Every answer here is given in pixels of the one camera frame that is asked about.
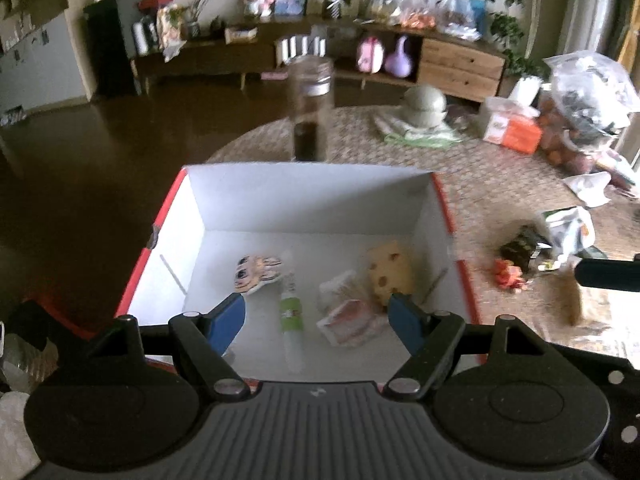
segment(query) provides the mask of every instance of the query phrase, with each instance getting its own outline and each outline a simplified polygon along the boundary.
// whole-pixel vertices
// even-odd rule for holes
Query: orange box
[[[478,113],[482,138],[512,150],[531,155],[536,151],[542,129],[535,118],[535,108],[502,97],[488,97]]]
[[[509,124],[501,144],[517,152],[531,155],[536,151],[541,137],[542,129],[534,119],[512,115],[509,117]]]

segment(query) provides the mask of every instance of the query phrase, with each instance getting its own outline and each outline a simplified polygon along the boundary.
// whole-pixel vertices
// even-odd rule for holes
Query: wooden drawer
[[[428,83],[445,94],[483,102],[485,97],[495,96],[500,81],[464,70],[447,68],[433,63],[420,63],[418,83]]]
[[[429,40],[428,38],[422,40],[420,62],[457,68],[495,80],[501,78],[504,65],[504,59],[500,56],[492,56],[466,46]]]

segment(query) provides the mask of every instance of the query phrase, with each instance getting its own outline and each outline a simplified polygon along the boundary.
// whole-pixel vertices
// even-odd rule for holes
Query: dark liquid
[[[318,124],[298,123],[293,127],[293,155],[296,160],[318,160]]]

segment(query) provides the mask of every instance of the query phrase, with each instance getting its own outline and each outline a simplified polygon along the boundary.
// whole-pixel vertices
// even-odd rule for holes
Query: cardboard box
[[[475,319],[468,277],[452,256],[453,228],[437,178],[414,168],[301,163],[184,168],[156,219],[118,308],[140,325],[208,312],[234,290],[246,254],[292,253],[305,324],[304,373],[287,370],[279,284],[246,297],[230,346],[243,377],[384,382],[408,358],[391,328],[359,348],[333,348],[316,328],[318,286],[348,269],[367,279],[367,250],[398,240],[412,251],[415,303]]]

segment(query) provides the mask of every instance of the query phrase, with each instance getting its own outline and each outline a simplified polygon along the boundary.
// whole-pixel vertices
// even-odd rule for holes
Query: tv stand
[[[379,23],[363,23],[351,19],[324,20],[319,16],[273,16],[266,21],[236,23],[242,27],[257,27],[255,43],[230,44],[223,41],[188,41],[181,53],[164,62],[159,52],[132,60],[134,75],[148,90],[150,82],[160,76],[223,73],[272,72],[276,67],[276,41],[296,34],[311,34],[313,26],[356,27],[364,34],[398,36],[406,34],[413,49],[414,72],[400,79],[385,72],[367,74],[356,67],[353,58],[335,60],[337,78],[359,80],[363,88],[367,81],[400,86],[428,83],[445,94],[482,102],[495,96],[504,71],[504,56],[483,40],[471,43],[434,30],[391,27]]]

